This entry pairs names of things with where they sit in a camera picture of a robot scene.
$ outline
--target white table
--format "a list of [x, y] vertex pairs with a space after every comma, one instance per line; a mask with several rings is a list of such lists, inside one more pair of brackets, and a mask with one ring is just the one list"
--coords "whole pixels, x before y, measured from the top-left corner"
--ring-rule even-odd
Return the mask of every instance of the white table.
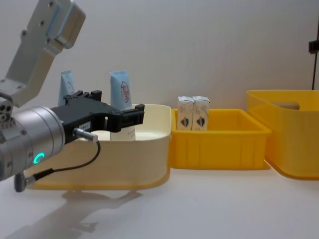
[[266, 171], [172, 170], [157, 188], [16, 193], [0, 183], [0, 239], [319, 239], [319, 182]]

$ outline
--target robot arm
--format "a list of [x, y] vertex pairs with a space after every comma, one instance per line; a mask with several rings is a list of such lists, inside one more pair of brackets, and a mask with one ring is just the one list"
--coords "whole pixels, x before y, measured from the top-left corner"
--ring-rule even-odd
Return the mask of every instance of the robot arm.
[[12, 115], [13, 106], [38, 95], [54, 57], [74, 45], [84, 20], [73, 0], [39, 0], [6, 78], [0, 81], [0, 181], [15, 175], [18, 192], [34, 182], [32, 177], [24, 179], [23, 171], [58, 154], [65, 144], [80, 137], [97, 141], [91, 133], [95, 130], [119, 132], [143, 123], [144, 105], [120, 111], [101, 102], [101, 91], [79, 91], [65, 97], [65, 106]]

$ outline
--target black cable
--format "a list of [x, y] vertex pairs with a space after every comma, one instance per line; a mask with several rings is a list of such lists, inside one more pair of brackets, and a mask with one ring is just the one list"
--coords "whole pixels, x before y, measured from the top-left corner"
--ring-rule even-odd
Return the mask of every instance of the black cable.
[[[318, 19], [318, 29], [317, 29], [317, 41], [319, 40], [319, 19]], [[318, 53], [315, 54], [315, 64], [314, 64], [314, 75], [313, 75], [313, 87], [312, 89], [315, 89], [315, 80], [316, 80], [316, 69], [317, 69], [317, 58]]]
[[62, 171], [69, 171], [69, 170], [74, 170], [74, 169], [79, 169], [79, 168], [83, 168], [91, 163], [93, 163], [100, 155], [101, 152], [101, 144], [99, 141], [96, 142], [97, 146], [98, 146], [98, 151], [96, 152], [95, 156], [88, 162], [80, 164], [78, 166], [73, 166], [73, 167], [67, 167], [67, 168], [58, 168], [58, 169], [53, 169], [53, 168], [49, 168], [47, 170], [44, 170], [42, 172], [39, 173], [35, 173], [33, 174], [33, 177], [35, 178], [35, 180], [39, 180], [41, 178], [44, 178], [52, 173], [56, 173], [56, 172], [62, 172]]

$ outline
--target screw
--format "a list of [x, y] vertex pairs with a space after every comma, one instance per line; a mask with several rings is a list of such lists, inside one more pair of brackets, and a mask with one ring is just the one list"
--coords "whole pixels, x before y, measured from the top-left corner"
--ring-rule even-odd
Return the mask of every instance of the screw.
[[27, 34], [27, 31], [23, 30], [22, 33], [21, 33], [21, 36], [26, 36], [26, 34]]

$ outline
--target silver cylindrical motor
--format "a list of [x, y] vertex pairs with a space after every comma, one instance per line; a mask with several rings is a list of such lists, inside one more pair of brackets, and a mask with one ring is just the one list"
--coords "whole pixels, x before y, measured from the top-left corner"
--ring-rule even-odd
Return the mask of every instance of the silver cylindrical motor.
[[0, 181], [56, 155], [65, 143], [60, 119], [46, 107], [15, 113], [0, 127]]

